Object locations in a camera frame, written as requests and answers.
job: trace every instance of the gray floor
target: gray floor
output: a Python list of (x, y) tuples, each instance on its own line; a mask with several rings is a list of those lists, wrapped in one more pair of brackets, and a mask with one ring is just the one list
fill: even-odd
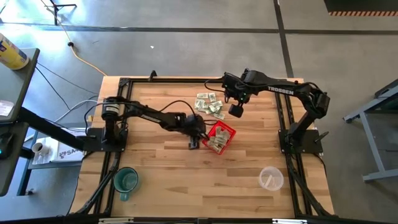
[[(60, 11), (66, 24), (277, 28), (272, 0), (124, 0), (116, 5), (110, 0), (73, 2), (78, 4), (76, 9)], [(280, 0), (280, 6), (286, 29), (398, 30), (398, 17), (330, 17), (322, 1)], [(3, 22), (53, 22), (41, 2), (34, 0), (9, 0), (0, 17)], [(63, 32), (12, 24), (0, 26), (0, 32), (21, 48), (40, 48), (39, 62), (59, 75), (99, 91), (101, 74), (72, 55)], [(220, 76), (224, 71), (239, 74), (249, 67), (270, 77), (286, 77), (279, 34), (70, 32), (70, 36), (79, 54), (109, 75), (148, 75), (155, 69), (159, 75)], [(315, 82), (331, 96), (329, 112), (317, 121), (317, 126), (330, 132), (323, 140), (324, 160), (335, 212), (341, 217), (394, 223), (398, 220), (398, 178), (363, 183), (361, 175), (376, 171), (375, 162), (361, 124), (345, 124), (341, 119), (397, 78), (397, 38), (287, 36), (295, 77)], [(70, 106), (92, 96), (42, 71)], [(24, 106), (52, 120), (67, 110), (38, 73), (33, 77)], [(62, 122), (83, 121), (88, 107), (72, 112)], [(15, 197), (21, 164), (23, 161), (13, 178), (12, 190), (0, 198), (0, 220), (66, 214), (79, 168), (35, 170), (29, 188), (36, 194)]]

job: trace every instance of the white cup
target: white cup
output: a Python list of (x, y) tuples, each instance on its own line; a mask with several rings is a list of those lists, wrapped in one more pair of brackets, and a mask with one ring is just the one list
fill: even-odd
[(47, 146), (45, 146), (45, 145), (43, 145), (42, 143), (40, 143), (40, 142), (37, 142), (37, 143), (35, 143), (33, 146), (32, 146), (32, 151), (34, 152), (34, 153), (39, 153), (41, 156), (44, 156), (44, 155), (46, 155), (47, 153), (49, 153), (49, 148), (47, 147)]

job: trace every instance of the wooden table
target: wooden table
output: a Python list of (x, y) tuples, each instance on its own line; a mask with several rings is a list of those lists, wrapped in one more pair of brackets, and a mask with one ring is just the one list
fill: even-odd
[[(99, 101), (116, 96), (119, 79), (104, 77)], [(209, 87), (220, 89), (221, 85), (209, 84)], [(210, 90), (202, 83), (135, 83), (131, 97), (161, 109), (174, 100), (193, 105), (197, 93), (203, 92)], [(223, 99), (222, 93), (216, 96)], [(294, 116), (299, 120), (304, 108), (298, 99), (291, 100)], [(190, 151), (188, 137), (163, 130), (158, 124), (141, 118), (129, 118), (127, 147), (120, 167), (135, 168), (142, 178), (142, 186), (127, 202), (121, 202), (119, 193), (115, 193), (112, 217), (294, 217), (285, 157), (279, 152), (277, 130), (280, 127), (274, 93), (263, 91), (259, 96), (252, 96), (244, 105), (242, 118), (228, 114), (233, 101), (224, 104), (222, 113), (226, 115), (224, 122), (237, 133), (220, 156), (202, 144), (199, 150)], [(183, 103), (176, 103), (166, 111), (192, 113)], [(104, 126), (100, 114), (101, 107), (97, 107), (94, 127)], [(214, 119), (200, 114), (205, 119)], [(81, 208), (97, 188), (103, 157), (104, 153), (96, 152), (83, 161), (71, 212)], [(311, 154), (302, 157), (309, 189), (324, 208), (333, 213), (322, 163)], [(283, 187), (276, 192), (262, 189), (258, 184), (259, 173), (266, 166), (277, 167), (285, 177)], [(304, 211), (301, 191), (297, 193)], [(101, 209), (107, 197), (108, 189), (105, 189)]]

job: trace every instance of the red plastic basket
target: red plastic basket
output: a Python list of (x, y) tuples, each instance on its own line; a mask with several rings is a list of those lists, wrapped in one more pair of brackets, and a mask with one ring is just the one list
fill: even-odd
[(226, 149), (226, 147), (229, 145), (229, 143), (231, 142), (232, 138), (234, 137), (234, 135), (236, 134), (236, 131), (234, 129), (232, 129), (231, 127), (229, 127), (228, 125), (226, 125), (224, 122), (222, 121), (217, 121), (217, 123), (215, 125), (213, 125), (213, 127), (211, 127), (208, 136), (212, 137), (212, 136), (216, 136), (216, 127), (221, 126), (221, 130), (227, 130), (229, 132), (229, 134), (231, 135), (230, 139), (226, 142), (225, 146), (222, 148), (222, 150), (220, 151), (220, 153), (216, 152), (215, 150), (213, 150), (212, 148), (207, 146), (207, 140), (204, 139), (202, 140), (202, 143), (208, 147), (209, 149), (215, 151), (217, 154), (221, 155), (224, 150)]

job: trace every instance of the green mug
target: green mug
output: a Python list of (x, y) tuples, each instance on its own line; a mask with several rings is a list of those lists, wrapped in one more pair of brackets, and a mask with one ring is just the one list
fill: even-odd
[(113, 178), (114, 188), (120, 192), (120, 200), (129, 200), (129, 194), (139, 188), (138, 173), (131, 167), (123, 167), (117, 171)]

